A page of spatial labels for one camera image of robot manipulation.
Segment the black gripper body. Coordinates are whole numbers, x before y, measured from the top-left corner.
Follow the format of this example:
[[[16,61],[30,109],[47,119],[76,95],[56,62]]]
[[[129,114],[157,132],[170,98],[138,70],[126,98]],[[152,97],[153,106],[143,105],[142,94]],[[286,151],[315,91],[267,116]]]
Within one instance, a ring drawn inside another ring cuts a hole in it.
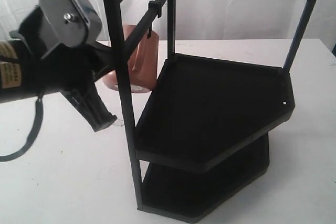
[[[69,92],[97,81],[103,69],[95,46],[59,42],[39,6],[10,37],[1,41],[1,103]]]

